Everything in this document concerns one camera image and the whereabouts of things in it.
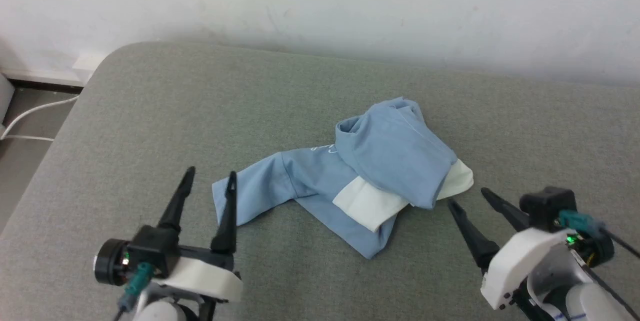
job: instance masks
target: black cable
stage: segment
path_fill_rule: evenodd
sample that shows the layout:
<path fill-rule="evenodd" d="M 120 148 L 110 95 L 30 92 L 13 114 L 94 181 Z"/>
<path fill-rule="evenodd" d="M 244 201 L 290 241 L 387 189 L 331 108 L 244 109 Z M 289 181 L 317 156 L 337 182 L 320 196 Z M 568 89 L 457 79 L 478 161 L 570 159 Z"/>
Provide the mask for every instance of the black cable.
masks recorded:
<path fill-rule="evenodd" d="M 122 314 L 124 314 L 124 312 L 125 312 L 124 307 L 121 307 L 121 308 L 118 310 L 118 313 L 117 313 L 117 314 L 115 315 L 115 317 L 113 318 L 113 321 L 118 321 L 118 320 L 122 317 Z"/>
<path fill-rule="evenodd" d="M 620 237 L 616 236 L 615 234 L 613 234 L 613 232 L 611 232 L 610 230 L 607 230 L 605 228 L 600 229 L 600 231 L 603 234 L 605 234 L 606 236 L 610 237 L 611 240 L 615 241 L 616 244 L 622 246 L 628 252 L 632 253 L 634 255 L 634 257 L 640 258 L 640 252 L 638 252 L 638 250 L 633 248 L 633 246 L 629 245 L 627 242 L 622 241 L 622 239 Z"/>

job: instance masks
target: gray table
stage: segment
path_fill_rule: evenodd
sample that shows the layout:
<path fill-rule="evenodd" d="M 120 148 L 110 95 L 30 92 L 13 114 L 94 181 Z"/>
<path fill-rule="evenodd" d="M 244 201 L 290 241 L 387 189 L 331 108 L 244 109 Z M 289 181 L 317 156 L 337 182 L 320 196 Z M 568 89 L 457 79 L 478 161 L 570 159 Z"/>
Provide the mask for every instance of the gray table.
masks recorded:
<path fill-rule="evenodd" d="M 0 236 L 2 321 L 108 320 L 121 289 L 92 258 L 162 213 L 197 166 L 181 242 L 217 228 L 211 183 L 282 150 L 330 144 L 334 125 L 406 96 L 475 172 L 457 199 L 487 237 L 513 233 L 480 196 L 512 202 L 546 185 L 640 239 L 640 89 L 526 82 L 212 45 L 138 43 L 105 59 Z M 523 320 L 492 311 L 446 205 L 409 209 L 368 261 L 295 202 L 238 230 L 242 303 L 218 320 Z M 640 308 L 640 262 L 619 251 L 599 273 Z"/>

